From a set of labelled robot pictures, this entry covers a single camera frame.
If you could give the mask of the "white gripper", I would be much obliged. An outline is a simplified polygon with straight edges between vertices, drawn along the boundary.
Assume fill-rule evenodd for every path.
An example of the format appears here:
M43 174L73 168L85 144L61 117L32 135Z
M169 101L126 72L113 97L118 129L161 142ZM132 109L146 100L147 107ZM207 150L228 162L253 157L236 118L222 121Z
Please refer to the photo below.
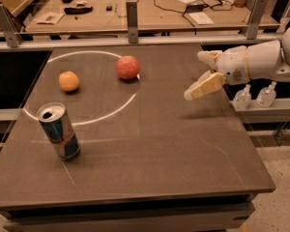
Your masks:
M218 70L219 72L207 71L203 73L185 91L184 98L187 101L191 101L214 93L225 84L225 78L228 85L248 83L246 50L247 48L241 45L229 48L223 52L221 50L199 51L197 53L198 59L211 69Z

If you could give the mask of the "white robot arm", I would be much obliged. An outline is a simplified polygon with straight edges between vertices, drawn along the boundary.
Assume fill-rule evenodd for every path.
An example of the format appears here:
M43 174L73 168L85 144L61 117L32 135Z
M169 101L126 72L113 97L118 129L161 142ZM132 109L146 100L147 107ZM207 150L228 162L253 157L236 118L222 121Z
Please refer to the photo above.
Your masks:
M224 84L247 84L252 79L290 82L290 27L282 40L251 46L240 45L225 51L198 51L197 58L210 70L204 72L184 93L187 101L214 93Z

